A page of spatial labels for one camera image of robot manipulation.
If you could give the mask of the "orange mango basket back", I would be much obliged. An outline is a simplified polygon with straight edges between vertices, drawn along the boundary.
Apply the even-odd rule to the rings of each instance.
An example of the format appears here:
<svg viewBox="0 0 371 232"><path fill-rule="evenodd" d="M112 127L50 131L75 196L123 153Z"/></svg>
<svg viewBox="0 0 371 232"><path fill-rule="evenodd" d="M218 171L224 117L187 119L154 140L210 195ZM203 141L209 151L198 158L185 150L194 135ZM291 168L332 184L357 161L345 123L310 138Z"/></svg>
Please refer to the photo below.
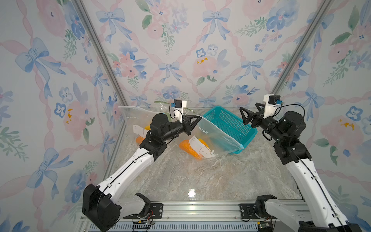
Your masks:
<svg viewBox="0 0 371 232"><path fill-rule="evenodd" d="M189 155L193 156L197 160L202 160L203 157L199 155L190 145L188 140L184 140L179 144L181 150L185 151Z"/></svg>

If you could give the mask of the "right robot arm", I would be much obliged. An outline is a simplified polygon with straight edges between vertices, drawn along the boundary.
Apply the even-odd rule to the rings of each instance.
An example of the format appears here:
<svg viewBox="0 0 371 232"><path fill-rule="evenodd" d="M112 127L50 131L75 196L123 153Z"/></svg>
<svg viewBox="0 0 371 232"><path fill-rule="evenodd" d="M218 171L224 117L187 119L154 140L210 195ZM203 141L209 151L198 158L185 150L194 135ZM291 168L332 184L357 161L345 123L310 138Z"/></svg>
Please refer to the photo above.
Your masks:
<svg viewBox="0 0 371 232"><path fill-rule="evenodd" d="M244 124L260 127L275 141L273 148L282 164L289 170L306 202L310 214L305 216L282 204L273 196L257 198L261 217L273 216L297 232L360 232L358 224L351 223L333 201L320 179L312 156L299 140L305 129L304 118L294 111L287 111L280 120L264 118L264 110L253 112L240 107Z"/></svg>

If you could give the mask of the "clear zip-top bag green print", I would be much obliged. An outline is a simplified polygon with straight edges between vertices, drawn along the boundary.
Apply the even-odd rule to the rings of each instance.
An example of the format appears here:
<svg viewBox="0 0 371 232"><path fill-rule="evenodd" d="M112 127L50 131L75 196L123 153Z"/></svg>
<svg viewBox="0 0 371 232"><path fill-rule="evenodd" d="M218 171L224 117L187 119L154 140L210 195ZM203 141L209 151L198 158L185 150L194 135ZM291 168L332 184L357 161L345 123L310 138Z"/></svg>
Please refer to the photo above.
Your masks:
<svg viewBox="0 0 371 232"><path fill-rule="evenodd" d="M170 114L169 114L169 106L172 102L154 101L154 103L155 103L156 108L159 108L162 113L167 115L170 122L176 121L175 119L171 119ZM183 115L184 114L190 115L192 113L195 113L194 110L187 108L187 104L186 104L186 108L183 111Z"/></svg>

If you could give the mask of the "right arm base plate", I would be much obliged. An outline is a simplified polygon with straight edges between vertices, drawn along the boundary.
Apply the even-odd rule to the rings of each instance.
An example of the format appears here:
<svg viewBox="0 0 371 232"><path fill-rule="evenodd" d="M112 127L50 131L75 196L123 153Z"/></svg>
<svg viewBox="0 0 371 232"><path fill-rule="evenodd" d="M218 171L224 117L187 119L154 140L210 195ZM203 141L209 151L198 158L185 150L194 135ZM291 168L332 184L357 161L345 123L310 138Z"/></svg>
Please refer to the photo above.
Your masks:
<svg viewBox="0 0 371 232"><path fill-rule="evenodd" d="M268 214L265 203L258 205L253 203L239 204L239 210L240 218L243 221L276 219L276 217Z"/></svg>

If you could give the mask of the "clear plastic bag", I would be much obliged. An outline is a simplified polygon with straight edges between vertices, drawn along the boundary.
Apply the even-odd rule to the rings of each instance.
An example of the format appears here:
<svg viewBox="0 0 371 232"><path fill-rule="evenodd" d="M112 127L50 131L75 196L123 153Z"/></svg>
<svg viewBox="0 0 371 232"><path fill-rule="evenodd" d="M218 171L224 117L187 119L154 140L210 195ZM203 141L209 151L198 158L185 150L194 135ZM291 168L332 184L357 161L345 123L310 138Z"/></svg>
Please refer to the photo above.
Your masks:
<svg viewBox="0 0 371 232"><path fill-rule="evenodd" d="M207 143L210 149L203 145L199 139ZM202 117L191 135L181 134L176 143L179 144L188 140L191 147L203 157L203 159L214 158L218 155L227 155L231 152L240 150L242 145L235 139L227 135L209 120Z"/></svg>
<svg viewBox="0 0 371 232"><path fill-rule="evenodd" d="M127 138L130 143L136 143L136 138L141 136L146 137L150 130L150 124L157 112L145 110L136 106L120 106L119 110L125 122L124 138Z"/></svg>

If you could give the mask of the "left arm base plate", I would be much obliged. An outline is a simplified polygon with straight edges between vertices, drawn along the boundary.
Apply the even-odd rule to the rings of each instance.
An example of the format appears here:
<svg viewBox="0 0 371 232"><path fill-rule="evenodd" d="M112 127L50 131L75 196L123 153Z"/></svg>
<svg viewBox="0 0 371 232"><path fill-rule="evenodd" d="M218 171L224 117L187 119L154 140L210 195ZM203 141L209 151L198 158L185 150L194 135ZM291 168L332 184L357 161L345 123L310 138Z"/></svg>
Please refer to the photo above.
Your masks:
<svg viewBox="0 0 371 232"><path fill-rule="evenodd" d="M150 203L144 206L139 214L131 214L123 219L162 219L163 204Z"/></svg>

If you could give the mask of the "yellow mango basket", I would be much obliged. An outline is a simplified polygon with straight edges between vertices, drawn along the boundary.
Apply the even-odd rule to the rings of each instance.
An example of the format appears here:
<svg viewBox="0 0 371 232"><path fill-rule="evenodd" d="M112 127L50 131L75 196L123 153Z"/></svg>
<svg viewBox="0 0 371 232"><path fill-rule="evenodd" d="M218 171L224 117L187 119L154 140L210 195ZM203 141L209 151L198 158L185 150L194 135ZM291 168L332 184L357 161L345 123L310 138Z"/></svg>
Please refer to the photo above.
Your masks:
<svg viewBox="0 0 371 232"><path fill-rule="evenodd" d="M207 143L206 143L205 141L203 141L202 139L199 139L199 141L200 141L203 145L205 145L208 149L210 149L209 146L207 145Z"/></svg>

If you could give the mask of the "orange mango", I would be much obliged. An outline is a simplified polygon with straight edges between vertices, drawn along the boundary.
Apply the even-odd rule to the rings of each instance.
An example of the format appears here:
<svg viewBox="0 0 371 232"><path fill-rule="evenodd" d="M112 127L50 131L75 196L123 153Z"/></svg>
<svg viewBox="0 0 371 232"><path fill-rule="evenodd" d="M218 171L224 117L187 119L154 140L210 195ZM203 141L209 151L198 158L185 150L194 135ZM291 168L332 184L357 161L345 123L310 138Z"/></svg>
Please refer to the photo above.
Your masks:
<svg viewBox="0 0 371 232"><path fill-rule="evenodd" d="M136 138L135 141L136 141L137 144L140 145L140 144L144 141L144 139L145 139L145 138L143 138L143 137L141 137L141 136L138 136L138 137Z"/></svg>

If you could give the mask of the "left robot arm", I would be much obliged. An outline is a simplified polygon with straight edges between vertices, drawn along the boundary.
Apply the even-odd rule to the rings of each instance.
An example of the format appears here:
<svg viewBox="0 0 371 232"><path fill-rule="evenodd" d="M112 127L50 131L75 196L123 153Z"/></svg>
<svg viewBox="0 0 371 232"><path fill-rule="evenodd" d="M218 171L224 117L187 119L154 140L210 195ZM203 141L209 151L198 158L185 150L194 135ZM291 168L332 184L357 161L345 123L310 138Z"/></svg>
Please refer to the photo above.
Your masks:
<svg viewBox="0 0 371 232"><path fill-rule="evenodd" d="M150 200L137 193L131 198L120 197L129 184L166 150L180 134L191 135L201 116L183 116L181 121L170 122L159 113L153 116L150 130L131 158L114 174L97 186L90 184L83 192L82 213L102 232L110 230L124 217L150 214Z"/></svg>

